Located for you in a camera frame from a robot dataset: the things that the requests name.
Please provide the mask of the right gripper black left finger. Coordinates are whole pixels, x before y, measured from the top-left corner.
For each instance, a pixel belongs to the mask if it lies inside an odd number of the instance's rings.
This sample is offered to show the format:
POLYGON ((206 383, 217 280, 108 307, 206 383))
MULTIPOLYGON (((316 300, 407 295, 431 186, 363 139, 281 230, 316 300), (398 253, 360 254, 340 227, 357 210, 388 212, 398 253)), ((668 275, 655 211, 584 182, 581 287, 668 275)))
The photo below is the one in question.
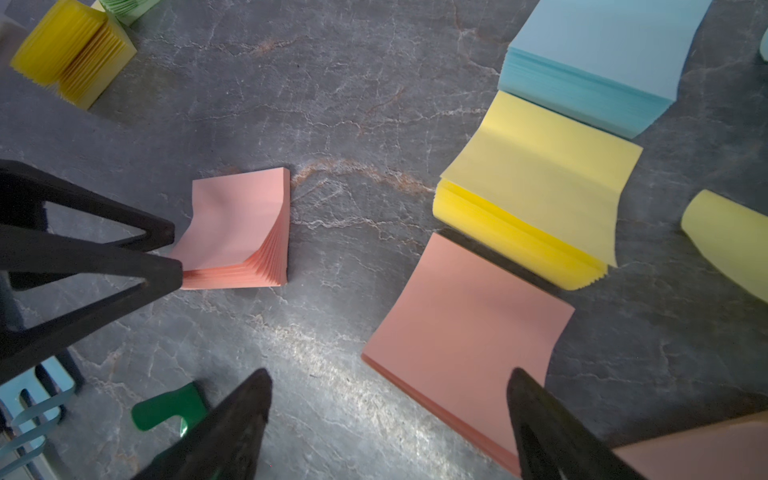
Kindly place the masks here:
POLYGON ((260 368, 135 477, 253 479, 271 401, 272 379, 260 368))

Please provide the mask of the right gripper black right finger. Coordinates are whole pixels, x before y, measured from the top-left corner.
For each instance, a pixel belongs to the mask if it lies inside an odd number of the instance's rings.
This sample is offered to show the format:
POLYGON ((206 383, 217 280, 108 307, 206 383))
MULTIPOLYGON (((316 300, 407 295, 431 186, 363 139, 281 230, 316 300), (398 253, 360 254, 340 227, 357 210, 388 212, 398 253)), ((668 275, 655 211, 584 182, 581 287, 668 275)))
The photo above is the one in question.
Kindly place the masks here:
POLYGON ((523 479, 641 479, 524 369, 507 385, 523 479))

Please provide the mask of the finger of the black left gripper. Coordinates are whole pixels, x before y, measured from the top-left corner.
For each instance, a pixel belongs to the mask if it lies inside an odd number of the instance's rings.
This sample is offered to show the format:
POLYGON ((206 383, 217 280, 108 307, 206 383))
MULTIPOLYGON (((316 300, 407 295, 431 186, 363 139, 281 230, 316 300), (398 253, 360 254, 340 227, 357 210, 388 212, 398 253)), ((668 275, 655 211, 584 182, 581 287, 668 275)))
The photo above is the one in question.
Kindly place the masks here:
POLYGON ((178 290, 182 264, 144 252, 1 227, 1 268, 38 274, 105 274, 141 283, 23 331, 1 331, 1 381, 6 382, 96 330, 178 290))
POLYGON ((132 226, 141 235, 113 241, 113 246, 149 252, 175 239, 175 225, 114 201, 20 161, 1 161, 1 223, 45 232, 47 203, 132 226))

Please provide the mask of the pink memo pad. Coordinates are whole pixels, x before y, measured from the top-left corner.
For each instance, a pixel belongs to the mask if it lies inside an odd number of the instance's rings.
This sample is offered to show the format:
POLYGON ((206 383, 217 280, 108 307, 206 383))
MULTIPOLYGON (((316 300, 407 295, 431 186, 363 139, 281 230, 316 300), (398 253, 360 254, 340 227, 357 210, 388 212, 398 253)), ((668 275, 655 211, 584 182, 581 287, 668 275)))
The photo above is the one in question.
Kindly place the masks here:
POLYGON ((287 283, 290 172, 284 167, 192 182, 193 215, 169 256, 183 290, 287 283))
POLYGON ((514 475, 506 391, 514 368, 543 383, 574 307, 433 234, 363 360, 514 475))

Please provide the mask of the torn pink memo page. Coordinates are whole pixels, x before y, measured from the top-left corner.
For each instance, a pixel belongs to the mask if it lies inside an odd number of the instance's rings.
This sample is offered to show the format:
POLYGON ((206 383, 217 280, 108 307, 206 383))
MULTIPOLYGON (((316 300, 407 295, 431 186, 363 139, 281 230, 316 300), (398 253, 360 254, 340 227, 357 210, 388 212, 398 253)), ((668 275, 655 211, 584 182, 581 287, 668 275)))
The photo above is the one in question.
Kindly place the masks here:
POLYGON ((765 411, 619 447, 647 479, 765 479, 765 411))

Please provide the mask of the torn yellow memo page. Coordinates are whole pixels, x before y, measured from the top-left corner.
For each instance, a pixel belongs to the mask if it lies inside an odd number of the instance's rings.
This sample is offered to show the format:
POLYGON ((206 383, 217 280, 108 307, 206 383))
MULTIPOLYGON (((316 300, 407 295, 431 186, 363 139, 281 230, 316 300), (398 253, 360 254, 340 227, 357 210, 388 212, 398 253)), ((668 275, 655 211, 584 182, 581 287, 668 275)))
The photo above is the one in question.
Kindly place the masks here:
POLYGON ((682 230, 720 272, 767 299, 767 217, 709 190, 686 208, 682 230))

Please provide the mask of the blue memo pad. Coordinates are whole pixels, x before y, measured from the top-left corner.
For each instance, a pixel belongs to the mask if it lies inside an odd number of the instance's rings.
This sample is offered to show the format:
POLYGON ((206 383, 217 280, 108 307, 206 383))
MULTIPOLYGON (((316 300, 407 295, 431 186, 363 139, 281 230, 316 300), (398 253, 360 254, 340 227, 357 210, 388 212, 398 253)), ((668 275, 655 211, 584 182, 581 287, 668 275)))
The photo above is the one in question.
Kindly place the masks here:
POLYGON ((707 1, 539 2, 508 46, 498 88, 625 139, 678 98, 707 1))

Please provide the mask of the torn blue memo page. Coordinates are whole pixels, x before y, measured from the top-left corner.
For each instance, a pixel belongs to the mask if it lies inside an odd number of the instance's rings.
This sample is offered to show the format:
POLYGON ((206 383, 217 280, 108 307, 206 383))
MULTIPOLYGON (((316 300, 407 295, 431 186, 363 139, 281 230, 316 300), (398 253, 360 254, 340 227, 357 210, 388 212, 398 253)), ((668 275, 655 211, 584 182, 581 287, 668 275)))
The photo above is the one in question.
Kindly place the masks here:
POLYGON ((768 62, 768 30, 766 30, 761 38, 759 45, 759 55, 764 62, 768 62))

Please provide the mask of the yellow fanned memo pad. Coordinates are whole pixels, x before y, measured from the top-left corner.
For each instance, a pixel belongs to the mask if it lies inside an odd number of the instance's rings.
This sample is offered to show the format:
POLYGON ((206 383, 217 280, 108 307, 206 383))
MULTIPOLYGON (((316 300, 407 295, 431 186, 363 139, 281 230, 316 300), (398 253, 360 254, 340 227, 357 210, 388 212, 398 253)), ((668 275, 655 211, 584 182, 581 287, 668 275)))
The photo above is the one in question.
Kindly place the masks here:
POLYGON ((136 53, 111 14, 79 1, 58 1, 14 52, 10 66, 87 110, 136 53))

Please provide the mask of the light blue garden fork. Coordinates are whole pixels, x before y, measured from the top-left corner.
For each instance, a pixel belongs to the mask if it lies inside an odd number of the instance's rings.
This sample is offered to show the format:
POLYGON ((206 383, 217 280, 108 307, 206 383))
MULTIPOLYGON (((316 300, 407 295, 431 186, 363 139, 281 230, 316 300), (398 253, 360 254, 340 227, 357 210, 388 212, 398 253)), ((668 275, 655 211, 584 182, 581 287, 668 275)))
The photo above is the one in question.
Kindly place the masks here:
POLYGON ((9 414, 8 426, 17 431, 17 435, 1 447, 1 459, 24 450, 20 457, 1 467, 2 479, 8 479, 13 472, 43 453, 46 435, 57 426, 63 405, 75 393, 74 379, 56 356, 38 367, 51 380, 52 389, 39 379, 36 367, 1 385, 1 405, 9 414))

